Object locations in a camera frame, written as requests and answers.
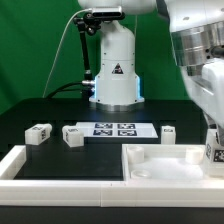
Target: blue light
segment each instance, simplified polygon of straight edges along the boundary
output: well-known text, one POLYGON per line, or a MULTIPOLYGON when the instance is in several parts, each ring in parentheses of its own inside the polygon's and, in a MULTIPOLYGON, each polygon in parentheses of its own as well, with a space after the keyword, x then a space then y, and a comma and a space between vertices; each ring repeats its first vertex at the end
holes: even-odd
POLYGON ((94 91, 94 99, 96 99, 96 76, 95 76, 95 79, 94 79, 94 81, 95 81, 95 87, 94 87, 94 89, 95 89, 95 91, 94 91))
POLYGON ((138 83, 138 84, 137 84, 137 88, 138 88, 138 90, 137 90, 138 93, 137 93, 137 94, 138 94, 138 99, 140 99, 140 98, 141 98, 141 95, 140 95, 140 92, 141 92, 141 91, 140 91, 140 90, 141 90, 141 86, 140 86, 140 84, 141 84, 141 83, 140 83, 140 78, 139 78, 139 77, 138 77, 137 83, 138 83))

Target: black table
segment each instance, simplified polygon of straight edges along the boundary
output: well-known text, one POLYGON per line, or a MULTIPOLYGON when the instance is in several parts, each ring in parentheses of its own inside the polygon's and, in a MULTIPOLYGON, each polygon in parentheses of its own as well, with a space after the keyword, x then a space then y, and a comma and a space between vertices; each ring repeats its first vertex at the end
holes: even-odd
MULTIPOLYGON (((24 131, 37 123, 51 123, 52 139, 62 137, 64 125, 76 122, 153 123, 158 139, 85 139, 89 147, 120 147, 121 143, 160 143, 163 125, 176 127, 177 144, 204 144, 206 124, 191 101, 146 101, 144 109, 108 113, 89 108, 80 99, 28 99, 0 116, 0 152, 25 144, 24 131)), ((0 207, 0 223, 215 223, 224 218, 220 208, 98 208, 0 207)))

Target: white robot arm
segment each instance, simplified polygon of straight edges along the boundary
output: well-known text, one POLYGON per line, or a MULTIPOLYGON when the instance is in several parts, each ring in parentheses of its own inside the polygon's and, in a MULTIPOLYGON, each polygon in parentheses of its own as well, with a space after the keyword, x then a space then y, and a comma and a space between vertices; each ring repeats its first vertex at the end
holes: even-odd
MULTIPOLYGON (((173 55, 176 64, 181 68, 187 92, 205 112, 208 124, 215 123, 219 136, 222 136, 224 133, 223 0, 78 1, 83 8, 121 6, 124 13, 133 15, 148 13, 157 6, 158 11, 170 20, 173 55)), ((113 109, 116 105, 123 107, 144 101, 139 97, 138 83, 134 81, 137 77, 134 72, 134 36, 117 22, 111 25, 104 24, 102 27, 102 68, 96 78, 97 90, 93 101, 98 100, 99 104, 112 106, 113 109), (112 75, 118 64, 119 69, 123 69, 123 77, 112 75)), ((224 146, 224 139, 221 137, 220 143, 224 146)))

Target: warning label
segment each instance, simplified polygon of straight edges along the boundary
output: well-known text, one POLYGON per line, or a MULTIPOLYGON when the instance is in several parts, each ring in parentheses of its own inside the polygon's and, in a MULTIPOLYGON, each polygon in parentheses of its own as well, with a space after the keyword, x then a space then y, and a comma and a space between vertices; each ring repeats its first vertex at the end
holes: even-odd
POLYGON ((118 63, 112 72, 113 74, 124 74, 120 64, 118 63))

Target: green backdrop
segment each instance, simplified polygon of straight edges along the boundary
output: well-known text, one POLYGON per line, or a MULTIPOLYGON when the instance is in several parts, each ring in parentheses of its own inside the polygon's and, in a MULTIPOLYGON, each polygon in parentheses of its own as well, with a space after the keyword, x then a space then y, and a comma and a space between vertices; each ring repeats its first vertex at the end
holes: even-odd
MULTIPOLYGON (((64 27, 78 10, 76 0, 0 1, 0 113, 22 99, 42 97, 64 27)), ((133 31, 135 16, 122 23, 133 31)), ((92 70, 97 74, 100 36, 87 39, 92 70)), ((172 57, 168 24, 156 11, 138 16, 136 73, 143 79, 146 99, 188 99, 172 57)), ((48 92, 82 77, 81 45, 77 28, 71 25, 48 92)))

